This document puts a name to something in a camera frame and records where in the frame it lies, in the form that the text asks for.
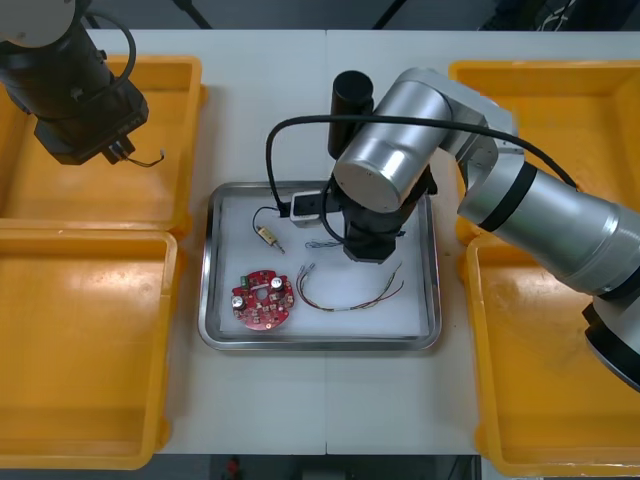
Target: wire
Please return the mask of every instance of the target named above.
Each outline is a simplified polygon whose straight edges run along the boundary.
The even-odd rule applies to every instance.
[[[568,3],[564,5],[564,7],[560,7],[557,10],[551,10],[551,13],[544,19],[542,25],[540,25],[536,30],[539,32],[544,32],[547,24],[553,22],[554,20],[558,20],[559,23],[556,24],[555,31],[557,32],[562,25],[562,22],[568,20],[567,17],[564,16],[565,12],[568,8],[572,7],[576,3],[576,0],[569,0]]]
[[[153,162],[150,163],[144,163],[141,162],[139,160],[135,160],[133,158],[127,157],[125,158],[126,161],[133,163],[134,165],[137,165],[138,167],[143,167],[143,168],[151,168],[157,164],[159,164],[162,160],[164,160],[164,150],[160,150],[160,158],[158,160],[155,160]]]
[[[346,244],[347,240],[336,233],[336,231],[331,228],[329,225],[329,221],[327,220],[327,197],[329,196],[329,186],[331,185],[333,177],[331,177],[327,183],[325,183],[324,187],[320,191],[320,223],[327,231],[331,238],[333,238],[336,242],[340,244]]]
[[[113,23],[116,27],[118,27],[122,31],[122,33],[124,33],[124,36],[127,38],[127,43],[129,44],[129,58],[127,59],[127,64],[125,65],[124,70],[122,71],[122,74],[118,78],[116,78],[116,80],[107,88],[100,90],[100,92],[98,92],[98,94],[95,97],[93,97],[93,99],[95,99],[100,95],[104,95],[105,91],[107,90],[115,90],[119,88],[120,86],[122,86],[124,82],[126,82],[129,79],[129,76],[133,71],[133,67],[136,64],[137,50],[136,50],[136,42],[133,39],[133,35],[131,35],[131,31],[129,31],[127,27],[125,27],[122,23],[120,23],[120,21],[117,18],[112,17],[108,13],[104,13],[96,10],[87,11],[85,13],[85,16],[87,15],[102,18],[107,22]]]
[[[331,248],[339,247],[342,243],[333,240],[311,240],[304,244],[305,248]]]
[[[382,292],[380,293],[380,295],[378,295],[373,300],[369,300],[367,302],[360,303],[360,304],[354,305],[352,307],[339,307],[339,308],[323,307],[323,306],[317,304],[316,302],[314,302],[313,300],[310,300],[306,296],[306,294],[304,292],[304,284],[305,284],[305,281],[307,280],[307,278],[309,277],[309,274],[316,267],[315,263],[312,263],[308,267],[303,265],[300,268],[300,271],[298,272],[298,277],[296,278],[296,291],[298,292],[298,296],[302,299],[302,301],[304,303],[306,303],[307,305],[309,305],[312,308],[315,308],[316,310],[322,310],[324,312],[348,312],[348,311],[352,311],[352,310],[364,310],[366,308],[375,307],[380,302],[383,302],[383,301],[393,297],[400,290],[402,290],[402,288],[404,287],[404,281],[402,281],[402,283],[400,284],[400,287],[398,287],[393,293],[390,293],[390,294],[387,295],[387,292],[390,290],[391,285],[393,284],[393,281],[396,278],[396,274],[398,273],[398,270],[400,269],[401,266],[402,266],[402,263],[400,265],[398,265],[396,267],[396,269],[393,271],[393,273],[391,274],[391,276],[387,280],[387,283],[386,283],[384,289],[382,290]]]
[[[207,19],[202,16],[200,11],[195,7],[191,0],[173,0],[173,3],[175,3],[176,7],[178,7],[180,10],[189,15],[191,20],[193,20],[195,24],[198,25],[198,27],[200,27],[201,29],[213,29],[211,24],[207,22]]]
[[[464,470],[462,471],[462,476],[460,477],[462,480],[464,480],[465,475],[469,471],[469,467],[471,466],[471,462],[473,462],[473,455],[469,455],[469,457],[467,459],[467,463],[464,466]]]
[[[562,22],[564,22],[564,19],[566,18],[566,17],[564,16],[564,14],[565,14],[565,12],[567,11],[567,8],[569,8],[569,7],[573,4],[573,2],[574,2],[574,1],[575,1],[575,0],[569,0],[569,1],[564,5],[564,8],[562,9],[562,12],[560,13],[560,17],[558,17],[558,23],[556,24],[556,28],[555,28],[555,30],[554,30],[554,31],[556,31],[556,32],[557,32],[558,30],[560,30],[560,27],[562,26]]]
[[[84,18],[87,20],[87,23],[91,28],[95,28],[95,29],[100,28],[100,24],[98,23],[98,21],[95,19],[93,15],[85,15]]]
[[[378,19],[375,25],[372,27],[372,30],[382,30],[387,26],[389,20],[391,20],[396,13],[402,8],[402,6],[407,2],[407,0],[394,0],[389,8],[385,10],[382,16]]]
[[[571,178],[571,176],[558,165],[549,155],[543,152],[541,149],[533,145],[532,143],[527,142],[515,135],[510,135],[505,132],[501,132],[499,130],[494,130],[487,127],[482,127],[480,125],[472,125],[469,123],[462,122],[454,122],[449,120],[435,120],[431,118],[412,118],[412,117],[395,117],[395,116],[386,116],[386,115],[306,115],[301,117],[293,117],[287,120],[283,120],[278,123],[269,135],[267,136],[266,142],[266,152],[265,152],[265,162],[267,166],[267,176],[269,177],[269,186],[271,187],[271,192],[273,193],[273,198],[276,201],[276,205],[278,206],[278,210],[282,216],[288,216],[288,206],[280,199],[278,195],[278,190],[276,187],[276,181],[273,176],[273,142],[275,140],[276,135],[281,130],[291,127],[293,125],[306,125],[311,123],[387,123],[392,125],[416,125],[420,127],[435,127],[435,128],[443,128],[445,130],[458,130],[467,133],[473,133],[476,135],[482,135],[485,137],[492,137],[498,140],[503,140],[505,142],[512,143],[517,145],[524,150],[532,153],[540,160],[542,160],[545,165],[547,165],[553,172],[555,172],[560,179],[569,185],[572,188],[578,188],[576,182]]]
[[[456,465],[458,465],[458,460],[460,460],[460,456],[456,455],[456,459],[453,461],[453,466],[451,467],[451,470],[449,470],[449,475],[447,475],[447,480],[451,480],[451,478],[453,477],[453,472],[456,470]]]

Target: circular circuit board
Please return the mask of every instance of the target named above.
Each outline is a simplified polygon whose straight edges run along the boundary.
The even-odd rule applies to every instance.
[[[293,307],[293,287],[286,275],[259,270],[241,277],[232,290],[234,316],[251,330],[271,330],[289,317]]]

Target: thin wire bundle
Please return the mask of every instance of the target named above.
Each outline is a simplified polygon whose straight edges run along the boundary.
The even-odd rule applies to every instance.
[[[335,240],[310,240],[304,244],[305,248],[331,248],[342,245]]]
[[[318,305],[316,302],[314,302],[313,300],[310,300],[309,297],[306,296],[306,294],[304,293],[305,282],[309,278],[309,274],[313,271],[314,268],[316,268],[315,263],[312,263],[308,267],[306,265],[303,265],[302,267],[300,267],[300,271],[298,272],[298,278],[296,279],[296,291],[298,292],[298,296],[302,299],[304,303],[306,303],[312,308],[315,308],[316,310],[322,310],[323,312],[348,312],[351,310],[364,310],[366,308],[375,307],[380,302],[384,302],[385,300],[393,297],[396,293],[402,290],[402,287],[404,287],[404,280],[393,293],[389,293],[387,295],[387,292],[389,292],[389,290],[391,289],[391,284],[395,280],[396,274],[398,273],[398,270],[400,269],[401,266],[402,266],[402,263],[398,265],[396,269],[393,271],[393,273],[389,277],[389,280],[387,280],[387,284],[384,286],[384,289],[382,290],[380,295],[378,295],[373,300],[369,300],[368,302],[360,303],[359,305],[354,305],[352,307],[339,307],[339,308],[324,307],[322,305]]]

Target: black cable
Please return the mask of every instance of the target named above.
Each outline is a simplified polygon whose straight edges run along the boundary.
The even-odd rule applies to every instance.
[[[558,17],[558,21],[556,22],[556,28],[554,29],[554,31],[558,31],[558,29],[562,25],[562,17],[564,17],[567,8],[569,8],[569,5],[571,5],[571,0],[568,0],[567,3],[564,4],[564,8],[562,9],[560,16]]]
[[[398,10],[402,8],[402,6],[407,2],[407,0],[394,0],[389,8],[382,14],[382,16],[378,19],[378,21],[373,26],[372,30],[382,30],[387,26],[389,20],[391,20]]]
[[[473,462],[473,455],[469,455],[469,458],[467,460],[466,465],[464,466],[464,470],[462,471],[462,476],[460,477],[461,480],[464,480],[464,476],[467,474],[467,472],[469,471],[469,467],[471,466],[471,462]]]
[[[85,15],[84,18],[87,20],[87,23],[91,28],[100,28],[100,24],[96,20],[96,17],[94,17],[93,15]]]
[[[107,22],[113,23],[116,27],[118,27],[122,31],[122,33],[124,33],[124,36],[127,38],[127,43],[129,44],[129,58],[127,59],[127,64],[125,65],[124,70],[122,71],[122,74],[120,74],[120,76],[116,78],[116,80],[111,85],[109,85],[109,87],[100,90],[100,92],[98,92],[98,94],[96,95],[97,97],[99,95],[104,95],[104,93],[108,90],[115,90],[119,88],[120,86],[122,86],[124,82],[127,81],[129,76],[131,75],[131,72],[133,71],[133,67],[136,64],[136,55],[137,55],[136,42],[133,39],[133,35],[131,35],[131,32],[129,31],[129,29],[125,27],[122,23],[120,23],[120,21],[117,18],[112,17],[108,13],[104,13],[96,10],[90,10],[86,12],[85,15],[91,15],[94,17],[102,18]]]
[[[553,172],[555,172],[555,174],[558,175],[558,177],[560,177],[560,179],[567,185],[572,188],[578,188],[576,182],[571,178],[571,176],[541,149],[539,149],[532,143],[521,139],[520,137],[516,137],[515,135],[510,135],[499,130],[493,130],[491,128],[482,127],[480,125],[472,125],[469,123],[453,122],[449,120],[435,120],[431,118],[394,117],[386,115],[306,115],[283,120],[275,127],[273,127],[273,129],[267,136],[265,152],[267,176],[269,177],[269,186],[271,187],[273,198],[276,201],[276,205],[278,206],[278,210],[280,211],[281,216],[288,216],[288,207],[284,204],[284,202],[278,195],[276,181],[273,176],[273,142],[276,135],[281,130],[293,125],[305,125],[309,123],[388,123],[393,125],[416,125],[420,127],[443,128],[445,130],[459,130],[462,132],[473,133],[485,137],[492,137],[498,140],[512,143],[523,148],[524,150],[527,150],[528,152],[532,153],[540,160],[542,160],[545,165],[547,165]]]
[[[193,5],[193,2],[191,0],[173,0],[173,3],[175,3],[176,7],[178,7],[180,10],[189,15],[189,17],[191,17],[191,20],[193,20],[195,24],[198,25],[198,27],[200,27],[201,29],[213,29],[211,24],[207,22],[207,19],[202,16],[200,11]]]
[[[451,478],[453,477],[453,472],[455,472],[456,470],[456,465],[458,465],[458,460],[460,460],[460,456],[456,455],[456,459],[453,462],[453,466],[451,467],[451,470],[449,470],[449,475],[447,475],[447,480],[451,480]]]
[[[347,240],[336,233],[336,231],[331,228],[329,225],[329,221],[327,220],[327,197],[329,196],[329,186],[332,184],[333,177],[329,179],[329,181],[322,187],[320,191],[320,222],[322,226],[327,231],[329,235],[336,241],[341,244],[345,244]]]
[[[137,165],[138,167],[151,168],[151,167],[159,164],[162,160],[164,160],[164,150],[160,150],[160,159],[158,159],[158,160],[156,160],[154,162],[145,163],[145,162],[141,162],[139,160],[135,160],[135,159],[129,158],[129,157],[127,157],[125,160],[128,160],[129,162],[133,163],[134,165]]]

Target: capacitor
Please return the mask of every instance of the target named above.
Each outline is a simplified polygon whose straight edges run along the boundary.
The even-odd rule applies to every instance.
[[[284,288],[284,283],[280,277],[273,277],[271,279],[271,288],[276,292],[279,292]]]
[[[231,306],[234,310],[244,310],[244,307],[246,306],[244,303],[244,298],[239,295],[234,295],[233,297],[231,297]]]

